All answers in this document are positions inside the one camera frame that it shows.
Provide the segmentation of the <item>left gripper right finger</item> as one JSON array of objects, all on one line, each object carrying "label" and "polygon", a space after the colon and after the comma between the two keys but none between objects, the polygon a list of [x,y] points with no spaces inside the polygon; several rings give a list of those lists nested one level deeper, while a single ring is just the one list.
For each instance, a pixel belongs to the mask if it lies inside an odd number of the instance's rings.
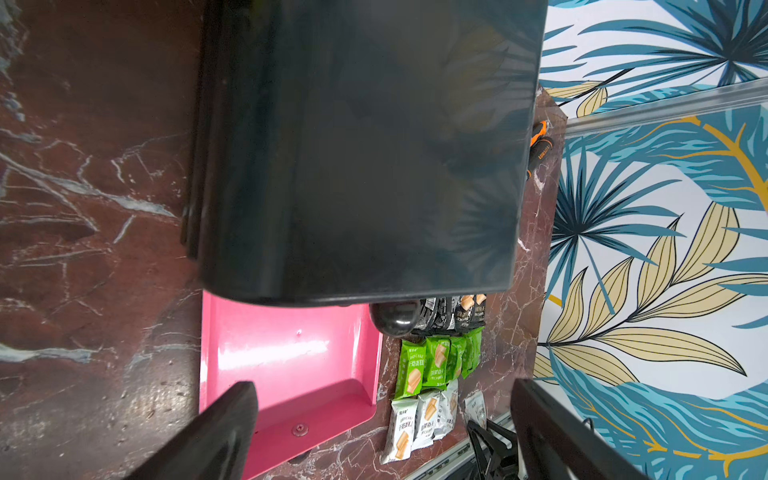
[{"label": "left gripper right finger", "polygon": [[645,477],[533,380],[515,380],[511,416],[530,479]]}]

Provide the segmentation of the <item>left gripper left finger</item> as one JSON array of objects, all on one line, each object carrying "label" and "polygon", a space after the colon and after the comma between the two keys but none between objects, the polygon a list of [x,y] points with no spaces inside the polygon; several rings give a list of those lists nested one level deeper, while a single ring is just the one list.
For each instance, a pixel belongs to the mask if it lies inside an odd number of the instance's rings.
[{"label": "left gripper left finger", "polygon": [[241,479],[258,419],[251,381],[232,385],[130,479]]}]

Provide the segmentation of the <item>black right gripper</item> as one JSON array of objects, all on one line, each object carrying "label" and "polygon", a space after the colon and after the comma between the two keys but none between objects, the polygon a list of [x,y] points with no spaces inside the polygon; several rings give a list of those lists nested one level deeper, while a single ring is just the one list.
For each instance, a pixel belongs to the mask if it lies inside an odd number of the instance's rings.
[{"label": "black right gripper", "polygon": [[491,420],[486,421],[485,427],[470,420],[467,432],[475,455],[477,479],[519,478],[520,458],[515,432]]}]

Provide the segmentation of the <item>white cookie packet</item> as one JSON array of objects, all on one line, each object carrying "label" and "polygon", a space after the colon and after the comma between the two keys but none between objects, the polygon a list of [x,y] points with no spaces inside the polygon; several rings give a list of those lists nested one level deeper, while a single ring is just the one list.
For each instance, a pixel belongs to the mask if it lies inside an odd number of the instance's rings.
[{"label": "white cookie packet", "polygon": [[470,393],[464,399],[464,418],[466,423],[475,422],[481,428],[487,427],[486,403],[481,390]]},{"label": "white cookie packet", "polygon": [[391,403],[390,423],[381,464],[407,460],[412,451],[418,400],[406,398]]},{"label": "white cookie packet", "polygon": [[458,386],[459,381],[453,380],[439,392],[440,400],[433,434],[435,441],[446,437],[455,427],[458,409]]},{"label": "white cookie packet", "polygon": [[413,450],[426,448],[433,444],[441,399],[442,394],[439,390],[429,390],[418,396]]}]

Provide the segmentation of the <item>green cookie packet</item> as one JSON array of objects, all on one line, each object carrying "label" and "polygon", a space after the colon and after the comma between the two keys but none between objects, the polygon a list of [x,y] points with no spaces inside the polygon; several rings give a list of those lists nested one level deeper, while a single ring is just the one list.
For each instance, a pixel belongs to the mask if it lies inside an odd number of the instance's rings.
[{"label": "green cookie packet", "polygon": [[414,397],[421,392],[425,362],[426,346],[424,343],[402,341],[394,391],[395,400]]},{"label": "green cookie packet", "polygon": [[464,368],[464,357],[467,348],[465,336],[453,336],[450,338],[450,350],[446,367],[446,380],[457,380]]},{"label": "green cookie packet", "polygon": [[463,355],[462,376],[467,378],[480,364],[482,357],[482,333],[484,328],[478,327],[464,335],[465,351]]},{"label": "green cookie packet", "polygon": [[447,362],[450,339],[445,336],[429,337],[425,341],[425,369],[423,386],[444,390],[448,383]]}]

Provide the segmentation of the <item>pink bottom drawer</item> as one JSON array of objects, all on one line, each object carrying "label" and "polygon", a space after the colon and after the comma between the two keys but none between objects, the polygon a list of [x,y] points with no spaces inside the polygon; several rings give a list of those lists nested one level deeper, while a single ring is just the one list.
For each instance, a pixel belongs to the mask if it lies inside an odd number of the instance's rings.
[{"label": "pink bottom drawer", "polygon": [[366,304],[265,307],[204,292],[199,408],[254,383],[253,479],[375,415],[381,347]]}]

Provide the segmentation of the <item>black cookie packet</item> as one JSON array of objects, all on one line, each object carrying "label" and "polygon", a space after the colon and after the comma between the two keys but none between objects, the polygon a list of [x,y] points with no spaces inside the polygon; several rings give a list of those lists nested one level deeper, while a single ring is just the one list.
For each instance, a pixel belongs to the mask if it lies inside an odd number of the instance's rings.
[{"label": "black cookie packet", "polygon": [[417,315],[417,321],[412,329],[414,334],[420,334],[431,328],[436,318],[436,308],[438,306],[438,299],[426,298],[420,301],[419,311]]},{"label": "black cookie packet", "polygon": [[433,323],[433,328],[437,332],[452,331],[455,329],[455,308],[457,304],[457,297],[443,297],[437,301],[436,316]]},{"label": "black cookie packet", "polygon": [[477,294],[475,296],[475,304],[473,308],[472,320],[476,324],[484,324],[486,317],[486,299],[485,294]]},{"label": "black cookie packet", "polygon": [[454,309],[454,322],[457,331],[468,331],[470,329],[474,307],[474,295],[464,295],[458,298]]}]

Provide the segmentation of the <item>black drawer cabinet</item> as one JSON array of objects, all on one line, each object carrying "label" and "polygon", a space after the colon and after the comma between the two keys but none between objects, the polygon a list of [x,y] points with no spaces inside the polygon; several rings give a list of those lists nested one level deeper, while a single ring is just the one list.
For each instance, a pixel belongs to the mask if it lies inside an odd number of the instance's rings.
[{"label": "black drawer cabinet", "polygon": [[184,225],[270,306],[513,281],[544,1],[210,1]]}]

